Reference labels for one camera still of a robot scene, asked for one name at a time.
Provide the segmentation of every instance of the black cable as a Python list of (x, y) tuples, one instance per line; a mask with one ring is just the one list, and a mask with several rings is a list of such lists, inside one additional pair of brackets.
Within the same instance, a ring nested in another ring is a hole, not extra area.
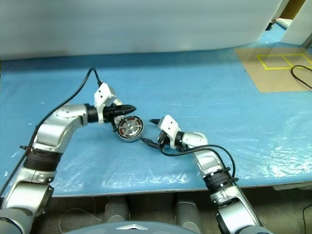
[(175, 154), (169, 154), (169, 153), (164, 152), (164, 150), (160, 146), (160, 143), (158, 143), (158, 149), (160, 150), (160, 152), (163, 155), (165, 155), (165, 156), (171, 156), (171, 157), (186, 155), (186, 154), (195, 153), (195, 152), (199, 152), (199, 151), (205, 151), (205, 150), (213, 151), (220, 158), (220, 161), (222, 162), (223, 167), (225, 168), (224, 163), (223, 163), (220, 155), (217, 153), (216, 150), (211, 149), (210, 147), (216, 147), (216, 148), (219, 148), (219, 149), (223, 150), (224, 152), (226, 152), (226, 154), (229, 156), (229, 158), (230, 158), (230, 160), (232, 162), (232, 165), (233, 165), (232, 177), (235, 178), (235, 173), (236, 173), (235, 161), (234, 161), (232, 155), (230, 154), (230, 152), (227, 149), (225, 149), (224, 147), (220, 146), (220, 145), (210, 145), (210, 144), (209, 145), (201, 145), (201, 146), (196, 146), (196, 147), (187, 149), (187, 150), (185, 150), (183, 152), (179, 152), (179, 153), (175, 153)]
[(303, 210), (302, 210), (304, 234), (306, 234), (306, 233), (307, 233), (307, 226), (306, 226), (306, 219), (305, 219), (305, 217), (304, 217), (304, 212), (305, 212), (305, 210), (306, 210), (306, 209), (308, 209), (308, 208), (309, 208), (309, 207), (311, 207), (311, 206), (312, 206), (312, 204), (310, 204), (310, 205), (306, 206), (306, 207), (305, 207), (305, 208), (303, 208)]
[(312, 69), (310, 69), (310, 68), (308, 68), (308, 67), (305, 67), (305, 66), (302, 66), (302, 65), (293, 66), (292, 69), (291, 69), (291, 74), (292, 74), (292, 76), (293, 76), (295, 79), (297, 79), (299, 82), (305, 84), (305, 85), (308, 86), (310, 89), (312, 89), (312, 86), (310, 86), (309, 84), (307, 84), (306, 82), (304, 82), (302, 79), (300, 79), (298, 76), (296, 76), (296, 75), (294, 74), (293, 69), (296, 68), (296, 67), (302, 67), (302, 68), (307, 69), (307, 70), (309, 70), (309, 71), (311, 71), (311, 72), (312, 72)]
[(3, 187), (0, 190), (0, 197), (3, 194), (4, 190), (6, 189), (6, 187), (8, 186), (8, 184), (10, 183), (11, 179), (13, 178), (13, 176), (15, 175), (16, 171), (18, 170), (18, 168), (20, 167), (21, 163), (24, 161), (27, 153), (31, 150), (32, 145), (34, 143), (35, 137), (38, 133), (39, 127), (46, 121), (46, 119), (53, 114), (54, 111), (56, 111), (57, 109), (59, 109), (60, 107), (62, 107), (63, 105), (65, 105), (66, 103), (68, 103), (70, 100), (72, 100), (84, 87), (85, 83), (87, 82), (91, 72), (94, 71), (96, 78), (97, 78), (97, 84), (98, 86), (100, 86), (102, 84), (102, 81), (99, 79), (98, 77), (98, 73), (95, 70), (95, 68), (90, 68), (85, 76), (85, 78), (83, 79), (81, 85), (78, 87), (78, 89), (69, 97), (67, 98), (65, 101), (63, 101), (60, 105), (58, 105), (56, 108), (54, 108), (52, 111), (50, 111), (48, 114), (45, 115), (45, 117), (43, 117), (43, 119), (39, 122), (39, 124), (35, 127), (35, 130), (30, 138), (30, 141), (28, 143), (28, 146), (25, 149), (25, 152), (23, 154), (23, 156), (19, 159), (17, 165), (15, 166), (15, 168), (13, 169), (12, 173), (10, 174), (9, 178), (7, 179), (7, 181), (4, 183)]

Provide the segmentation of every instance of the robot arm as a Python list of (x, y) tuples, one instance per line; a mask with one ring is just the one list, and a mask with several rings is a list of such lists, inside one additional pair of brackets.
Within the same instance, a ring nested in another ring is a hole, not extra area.
[(202, 178), (211, 192), (210, 199), (217, 208), (215, 216), (222, 234), (271, 234), (261, 227), (250, 203), (216, 151), (204, 149), (211, 145), (208, 145), (203, 134), (182, 132), (170, 115), (150, 122), (157, 124), (161, 133), (158, 143), (143, 139), (144, 143), (159, 148), (162, 152), (168, 144), (172, 149), (194, 153)]
[(102, 83), (95, 93), (95, 105), (64, 105), (40, 125), (26, 159), (5, 196), (0, 210), (0, 230), (6, 234), (28, 234), (35, 217), (45, 212), (52, 197), (56, 168), (74, 133), (88, 123), (112, 123), (131, 113), (132, 105), (116, 104), (114, 91)]

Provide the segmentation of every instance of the black cord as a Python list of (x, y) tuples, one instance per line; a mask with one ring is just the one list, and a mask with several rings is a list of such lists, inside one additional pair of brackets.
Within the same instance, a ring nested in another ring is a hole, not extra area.
[(223, 164), (223, 167), (225, 168), (225, 165), (224, 165), (224, 163), (222, 161), (222, 158), (220, 157), (218, 152), (216, 150), (212, 149), (211, 147), (216, 147), (216, 148), (219, 148), (219, 149), (223, 150), (224, 152), (226, 152), (226, 154), (229, 156), (229, 158), (230, 158), (230, 160), (232, 162), (232, 165), (233, 165), (232, 177), (235, 178), (235, 173), (236, 173), (235, 161), (234, 161), (232, 155), (230, 154), (230, 152), (227, 149), (225, 149), (224, 147), (220, 146), (220, 145), (201, 145), (201, 146), (196, 146), (196, 147), (187, 149), (187, 150), (185, 150), (183, 152), (179, 152), (179, 153), (175, 153), (175, 154), (169, 154), (169, 153), (164, 152), (164, 150), (160, 146), (160, 143), (158, 143), (158, 149), (160, 150), (160, 152), (163, 155), (165, 155), (165, 156), (171, 156), (171, 157), (186, 155), (186, 154), (195, 153), (195, 152), (199, 152), (199, 151), (210, 150), (210, 151), (214, 152), (215, 154), (217, 154), (217, 156), (219, 157), (220, 161)]
[(312, 206), (312, 204), (310, 204), (310, 205), (306, 206), (306, 207), (305, 207), (305, 208), (303, 208), (303, 210), (302, 210), (304, 234), (306, 234), (306, 233), (307, 233), (307, 226), (306, 226), (306, 219), (305, 219), (305, 217), (304, 217), (304, 212), (305, 212), (305, 210), (306, 210), (306, 209), (308, 209), (308, 208), (309, 208), (309, 207), (311, 207), (311, 206)]
[(0, 197), (3, 194), (4, 190), (6, 189), (6, 187), (8, 186), (8, 184), (10, 183), (11, 179), (13, 178), (14, 174), (16, 173), (16, 171), (18, 170), (18, 168), (20, 167), (21, 163), (24, 161), (26, 155), (28, 154), (28, 152), (31, 150), (32, 145), (34, 143), (35, 137), (38, 133), (39, 127), (46, 121), (46, 119), (53, 114), (54, 111), (56, 111), (57, 109), (59, 109), (60, 107), (62, 107), (63, 105), (65, 105), (66, 103), (68, 103), (70, 100), (72, 100), (84, 87), (85, 83), (87, 82), (91, 72), (94, 71), (96, 78), (97, 78), (97, 84), (98, 86), (100, 86), (102, 84), (102, 81), (99, 79), (98, 77), (98, 73), (95, 70), (95, 68), (90, 68), (85, 76), (85, 78), (83, 79), (81, 85), (78, 87), (78, 89), (69, 97), (67, 98), (65, 101), (63, 101), (60, 105), (58, 105), (56, 108), (54, 108), (52, 111), (50, 111), (48, 114), (45, 115), (45, 117), (43, 117), (43, 119), (39, 122), (39, 124), (35, 127), (35, 130), (30, 138), (30, 141), (28, 143), (28, 146), (26, 147), (26, 150), (23, 154), (23, 156), (19, 159), (18, 163), (16, 164), (15, 168), (13, 169), (12, 173), (10, 174), (9, 178), (7, 179), (7, 181), (4, 183), (3, 187), (0, 190)]
[(309, 70), (309, 71), (311, 71), (311, 72), (312, 72), (312, 69), (310, 69), (310, 68), (308, 68), (308, 67), (305, 67), (305, 66), (302, 66), (302, 65), (293, 66), (292, 69), (291, 69), (291, 74), (292, 74), (292, 76), (293, 76), (295, 79), (297, 79), (299, 82), (305, 84), (305, 85), (308, 86), (310, 89), (312, 89), (312, 86), (310, 86), (309, 84), (307, 84), (306, 82), (304, 82), (302, 79), (300, 79), (298, 76), (296, 76), (296, 75), (294, 74), (293, 69), (296, 68), (296, 67), (302, 67), (302, 68), (307, 69), (307, 70)]

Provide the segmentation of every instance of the floor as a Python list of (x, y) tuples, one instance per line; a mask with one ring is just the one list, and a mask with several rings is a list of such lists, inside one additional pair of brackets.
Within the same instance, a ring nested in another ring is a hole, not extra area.
[[(312, 203), (312, 190), (275, 191), (272, 187), (244, 190), (264, 226), (275, 234), (304, 234), (302, 209)], [(192, 193), (200, 210), (205, 234), (218, 234), (214, 217), (215, 209), (209, 200), (208, 192)], [(131, 220), (159, 221), (175, 223), (175, 194), (144, 194), (129, 196)], [(85, 226), (99, 224), (102, 219), (107, 197), (53, 198), (47, 214), (38, 218), (31, 234), (59, 234)], [(305, 211), (306, 233), (312, 233), (312, 207)]]

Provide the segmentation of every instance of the white wall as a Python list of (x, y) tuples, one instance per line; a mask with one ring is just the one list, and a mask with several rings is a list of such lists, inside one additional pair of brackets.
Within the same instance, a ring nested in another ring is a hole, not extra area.
[(256, 42), (281, 0), (0, 0), (0, 57), (164, 52)]
[(312, 0), (306, 0), (283, 35), (281, 42), (302, 45), (312, 33)]

